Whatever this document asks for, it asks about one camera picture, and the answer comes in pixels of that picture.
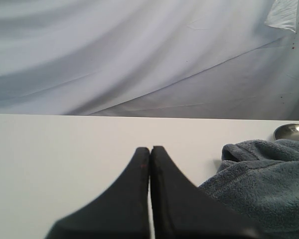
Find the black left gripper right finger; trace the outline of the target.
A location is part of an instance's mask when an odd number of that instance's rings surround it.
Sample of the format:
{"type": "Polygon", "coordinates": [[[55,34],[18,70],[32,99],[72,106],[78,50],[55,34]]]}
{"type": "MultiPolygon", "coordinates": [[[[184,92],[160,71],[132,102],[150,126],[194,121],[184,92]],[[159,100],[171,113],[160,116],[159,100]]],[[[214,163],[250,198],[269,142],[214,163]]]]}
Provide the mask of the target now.
{"type": "Polygon", "coordinates": [[[198,189],[162,146],[150,154],[150,194],[157,239],[262,239],[251,219],[198,189]]]}

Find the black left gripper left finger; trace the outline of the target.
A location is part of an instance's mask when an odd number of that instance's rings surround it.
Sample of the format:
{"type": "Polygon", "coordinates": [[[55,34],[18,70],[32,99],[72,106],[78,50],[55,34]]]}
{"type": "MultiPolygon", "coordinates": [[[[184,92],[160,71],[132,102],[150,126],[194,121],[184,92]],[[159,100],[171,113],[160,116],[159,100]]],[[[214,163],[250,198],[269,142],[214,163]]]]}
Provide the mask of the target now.
{"type": "Polygon", "coordinates": [[[148,239],[150,152],[133,157],[116,181],[98,198],[58,220],[48,239],[148,239]]]}

